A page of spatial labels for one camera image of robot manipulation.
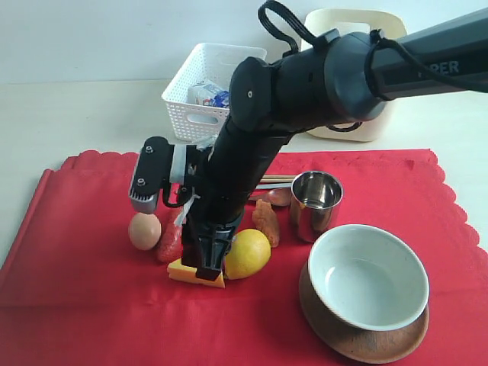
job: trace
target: white table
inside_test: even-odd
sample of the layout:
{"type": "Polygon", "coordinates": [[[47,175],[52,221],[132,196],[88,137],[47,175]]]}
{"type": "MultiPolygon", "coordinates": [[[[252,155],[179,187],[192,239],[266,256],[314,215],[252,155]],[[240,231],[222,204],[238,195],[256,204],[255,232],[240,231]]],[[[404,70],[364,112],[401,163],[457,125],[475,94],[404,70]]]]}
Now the white table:
{"type": "MultiPolygon", "coordinates": [[[[177,143],[160,98],[167,81],[0,85],[0,264],[44,169],[87,149],[139,151],[149,136],[177,143]]],[[[283,151],[430,148],[457,203],[488,249],[488,96],[471,92],[398,101],[372,143],[295,136],[283,151]]]]}

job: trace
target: white wall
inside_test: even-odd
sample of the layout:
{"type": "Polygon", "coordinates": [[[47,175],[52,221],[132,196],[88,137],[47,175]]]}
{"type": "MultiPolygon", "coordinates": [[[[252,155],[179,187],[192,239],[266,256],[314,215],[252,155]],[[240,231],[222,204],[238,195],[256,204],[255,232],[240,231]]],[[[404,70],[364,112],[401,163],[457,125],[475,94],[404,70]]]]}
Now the white wall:
{"type": "MultiPolygon", "coordinates": [[[[271,38],[258,22],[263,2],[3,0],[0,83],[171,78],[199,42],[264,47],[273,60],[284,43],[271,38]]],[[[486,0],[282,3],[301,19],[324,7],[388,11],[403,19],[409,33],[486,6],[486,0]]]]}

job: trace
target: egg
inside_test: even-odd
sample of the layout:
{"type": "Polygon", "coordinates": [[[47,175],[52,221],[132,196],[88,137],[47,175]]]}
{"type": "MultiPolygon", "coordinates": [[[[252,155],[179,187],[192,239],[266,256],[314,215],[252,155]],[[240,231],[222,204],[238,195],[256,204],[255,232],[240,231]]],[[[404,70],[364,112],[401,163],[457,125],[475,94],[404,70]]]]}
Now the egg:
{"type": "Polygon", "coordinates": [[[150,250],[161,237],[161,223],[156,215],[136,213],[129,224],[129,238],[139,250],[150,250]]]}

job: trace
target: lemon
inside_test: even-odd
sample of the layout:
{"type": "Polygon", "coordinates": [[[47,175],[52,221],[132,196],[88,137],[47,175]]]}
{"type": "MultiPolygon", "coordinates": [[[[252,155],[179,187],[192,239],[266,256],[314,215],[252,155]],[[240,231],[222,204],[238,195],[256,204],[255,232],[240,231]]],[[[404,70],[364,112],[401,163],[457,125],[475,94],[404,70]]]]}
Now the lemon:
{"type": "Polygon", "coordinates": [[[256,229],[245,229],[234,236],[224,264],[230,280],[246,278],[261,271],[271,257],[268,238],[256,229]]]}

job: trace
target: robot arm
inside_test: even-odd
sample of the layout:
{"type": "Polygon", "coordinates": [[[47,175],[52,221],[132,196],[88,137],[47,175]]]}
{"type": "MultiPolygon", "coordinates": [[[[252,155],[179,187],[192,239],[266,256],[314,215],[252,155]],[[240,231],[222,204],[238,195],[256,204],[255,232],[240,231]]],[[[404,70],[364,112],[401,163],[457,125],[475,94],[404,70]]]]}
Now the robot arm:
{"type": "Polygon", "coordinates": [[[192,203],[182,231],[183,265],[214,280],[223,268],[246,202],[268,167],[297,133],[376,118],[387,101],[414,95],[488,92],[488,9],[397,41],[379,30],[343,37],[337,30],[313,36],[282,4],[258,12],[265,28],[291,50],[275,63],[249,57],[230,83],[230,112],[213,146],[170,145],[151,137],[130,183],[135,210],[192,203]],[[276,29],[270,9],[313,47],[298,52],[276,29]],[[169,202],[172,185],[178,198],[169,202]]]}

